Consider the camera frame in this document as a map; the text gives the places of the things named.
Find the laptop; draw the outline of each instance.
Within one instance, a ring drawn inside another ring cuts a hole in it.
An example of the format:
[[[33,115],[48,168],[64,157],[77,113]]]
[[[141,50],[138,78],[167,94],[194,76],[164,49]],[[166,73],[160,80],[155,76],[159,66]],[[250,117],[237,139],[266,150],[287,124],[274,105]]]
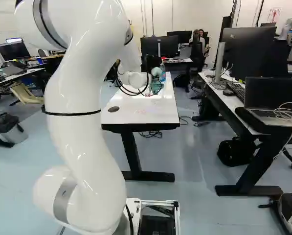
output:
[[[292,121],[280,120],[274,113],[286,102],[292,102],[292,78],[246,78],[245,109],[265,125],[292,126]],[[292,109],[292,103],[282,108]]]
[[[2,71],[0,71],[0,74],[3,75],[4,77],[9,77],[18,73],[23,72],[23,69],[20,69],[15,66],[8,66],[5,68],[2,68]]]

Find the mouse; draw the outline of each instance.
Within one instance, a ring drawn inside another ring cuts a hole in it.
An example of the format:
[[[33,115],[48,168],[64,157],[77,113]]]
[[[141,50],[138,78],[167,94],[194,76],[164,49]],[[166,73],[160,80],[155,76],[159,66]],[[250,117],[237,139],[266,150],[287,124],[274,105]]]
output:
[[[233,96],[235,95],[234,92],[232,92],[231,90],[224,90],[223,91],[223,95],[226,95],[226,96]]]

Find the plastic bottle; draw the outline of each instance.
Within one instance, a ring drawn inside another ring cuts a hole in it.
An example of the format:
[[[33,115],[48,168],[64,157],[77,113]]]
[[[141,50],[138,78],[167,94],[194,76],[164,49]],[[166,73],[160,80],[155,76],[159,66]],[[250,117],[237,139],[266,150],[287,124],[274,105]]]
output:
[[[161,65],[160,65],[160,69],[161,69],[161,79],[160,79],[160,81],[161,82],[165,82],[165,80],[166,80],[166,72],[165,72],[165,66],[164,66],[164,64],[163,63],[161,63]]]

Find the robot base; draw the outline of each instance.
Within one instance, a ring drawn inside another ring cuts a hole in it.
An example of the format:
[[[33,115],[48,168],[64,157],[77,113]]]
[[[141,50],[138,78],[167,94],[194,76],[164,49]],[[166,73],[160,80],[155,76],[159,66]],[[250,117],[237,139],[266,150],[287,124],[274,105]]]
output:
[[[180,235],[180,204],[178,201],[148,201],[127,198],[126,205],[132,215],[134,235],[160,234]],[[113,235],[130,235],[128,214],[124,209],[120,224]]]

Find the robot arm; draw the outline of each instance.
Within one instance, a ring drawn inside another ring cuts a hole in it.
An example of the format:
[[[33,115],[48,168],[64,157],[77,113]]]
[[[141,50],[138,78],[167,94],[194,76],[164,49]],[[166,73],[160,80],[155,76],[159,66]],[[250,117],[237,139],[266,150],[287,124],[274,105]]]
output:
[[[286,23],[282,28],[282,32],[278,38],[278,40],[287,40],[287,36],[289,31],[292,29],[292,19],[287,19]]]
[[[124,84],[140,88],[140,58],[120,0],[22,0],[23,37],[37,48],[66,48],[45,90],[51,139],[65,162],[34,186],[34,202],[83,235],[114,233],[126,203],[125,181],[102,136],[100,87],[117,58]]]

